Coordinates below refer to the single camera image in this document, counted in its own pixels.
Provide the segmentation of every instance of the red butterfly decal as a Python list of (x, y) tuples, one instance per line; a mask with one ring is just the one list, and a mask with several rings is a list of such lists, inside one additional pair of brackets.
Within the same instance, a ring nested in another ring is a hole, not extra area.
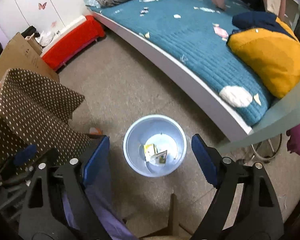
[(39, 10), (44, 10), (46, 8), (47, 3), (45, 2), (44, 4), (39, 3)]

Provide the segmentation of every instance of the silver screw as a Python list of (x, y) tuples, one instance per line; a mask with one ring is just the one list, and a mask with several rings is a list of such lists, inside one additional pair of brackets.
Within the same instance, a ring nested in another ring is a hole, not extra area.
[(231, 160), (229, 157), (224, 157), (224, 158), (222, 159), (222, 161), (223, 161), (225, 164), (230, 164), (232, 160)]
[(46, 167), (46, 164), (45, 164), (45, 163), (40, 163), (39, 166), (38, 166), (38, 168), (39, 168), (40, 170), (43, 170), (45, 167)]
[(263, 167), (261, 163), (255, 163), (255, 166), (257, 169), (262, 169)]
[(79, 160), (77, 158), (73, 158), (73, 159), (70, 160), (70, 164), (75, 165), (75, 164), (78, 163), (78, 161)]

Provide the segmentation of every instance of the teal bedspread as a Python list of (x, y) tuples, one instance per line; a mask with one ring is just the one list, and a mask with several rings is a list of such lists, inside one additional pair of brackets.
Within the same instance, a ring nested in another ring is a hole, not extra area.
[[(226, 11), (218, 11), (211, 0), (132, 0), (112, 8), (90, 9), (139, 35), (149, 33), (149, 41), (181, 61), (252, 126), (274, 98), (215, 34), (213, 24), (230, 34), (235, 29), (232, 17), (248, 11), (238, 0), (226, 0), (226, 5)], [(140, 16), (144, 7), (149, 12)]]

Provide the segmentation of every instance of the trash in bucket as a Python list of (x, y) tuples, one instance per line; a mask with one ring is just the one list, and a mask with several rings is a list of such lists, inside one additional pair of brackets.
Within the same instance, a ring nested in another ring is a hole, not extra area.
[(139, 174), (165, 176), (182, 163), (186, 136), (180, 125), (167, 116), (144, 116), (128, 129), (123, 152), (130, 167)]

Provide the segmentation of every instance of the white plastic bag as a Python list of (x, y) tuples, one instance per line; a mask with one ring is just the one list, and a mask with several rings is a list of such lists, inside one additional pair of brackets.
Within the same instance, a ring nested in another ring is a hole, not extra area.
[(55, 36), (56, 34), (54, 32), (45, 32), (45, 31), (42, 31), (40, 33), (40, 37), (39, 38), (35, 38), (36, 41), (42, 46), (42, 47), (46, 47), (50, 44), (50, 42), (53, 40), (53, 37)]

